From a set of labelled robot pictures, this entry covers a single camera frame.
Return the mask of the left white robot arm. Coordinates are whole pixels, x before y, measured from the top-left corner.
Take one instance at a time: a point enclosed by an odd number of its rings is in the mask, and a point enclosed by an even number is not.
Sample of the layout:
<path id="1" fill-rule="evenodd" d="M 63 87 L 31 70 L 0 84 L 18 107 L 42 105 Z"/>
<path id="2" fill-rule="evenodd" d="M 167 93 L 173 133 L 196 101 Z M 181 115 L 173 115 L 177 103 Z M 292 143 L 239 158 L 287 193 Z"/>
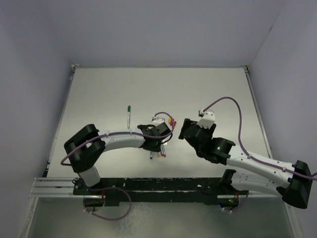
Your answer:
<path id="1" fill-rule="evenodd" d="M 172 130 L 164 122 L 104 134 L 94 124 L 88 124 L 65 142 L 64 149 L 66 159 L 70 161 L 68 165 L 85 183 L 84 188 L 90 194 L 97 194 L 102 189 L 102 182 L 95 163 L 102 153 L 122 148 L 159 152 L 162 141 L 171 135 Z"/>

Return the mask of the green marker pen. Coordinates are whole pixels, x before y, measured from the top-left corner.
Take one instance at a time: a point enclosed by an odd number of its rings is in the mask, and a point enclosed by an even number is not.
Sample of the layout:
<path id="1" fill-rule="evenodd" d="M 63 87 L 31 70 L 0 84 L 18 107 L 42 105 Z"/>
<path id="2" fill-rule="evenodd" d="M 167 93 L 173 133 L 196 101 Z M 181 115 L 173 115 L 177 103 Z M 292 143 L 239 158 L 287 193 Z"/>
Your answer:
<path id="1" fill-rule="evenodd" d="M 127 107 L 127 128 L 130 129 L 131 124 L 131 106 Z"/>

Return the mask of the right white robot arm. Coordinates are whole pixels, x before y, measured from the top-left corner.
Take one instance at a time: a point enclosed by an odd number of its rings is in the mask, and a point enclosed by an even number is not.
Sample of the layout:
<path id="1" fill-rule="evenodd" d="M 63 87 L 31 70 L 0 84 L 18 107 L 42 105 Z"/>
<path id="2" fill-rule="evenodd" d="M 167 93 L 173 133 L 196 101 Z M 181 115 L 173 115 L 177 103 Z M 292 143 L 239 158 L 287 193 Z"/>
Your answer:
<path id="1" fill-rule="evenodd" d="M 198 122 L 185 119 L 179 139 L 186 140 L 200 158 L 251 172 L 246 175 L 226 170 L 220 182 L 224 193 L 259 191 L 280 196 L 290 206 L 307 208 L 313 183 L 307 163 L 300 160 L 289 163 L 253 155 L 233 141 L 214 137 L 215 127 L 213 124 L 210 128 L 203 128 Z"/>

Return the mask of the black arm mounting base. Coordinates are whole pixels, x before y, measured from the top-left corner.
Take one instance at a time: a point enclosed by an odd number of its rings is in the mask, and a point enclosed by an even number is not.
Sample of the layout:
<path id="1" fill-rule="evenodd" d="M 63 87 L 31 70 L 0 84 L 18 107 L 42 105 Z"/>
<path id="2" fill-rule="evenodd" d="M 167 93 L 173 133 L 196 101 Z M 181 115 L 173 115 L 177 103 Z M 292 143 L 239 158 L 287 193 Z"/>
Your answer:
<path id="1" fill-rule="evenodd" d="M 238 206 L 238 191 L 222 178 L 102 178 L 86 187 L 80 178 L 73 181 L 74 195 L 82 195 L 85 205 L 118 206 L 121 202 L 203 203 Z"/>

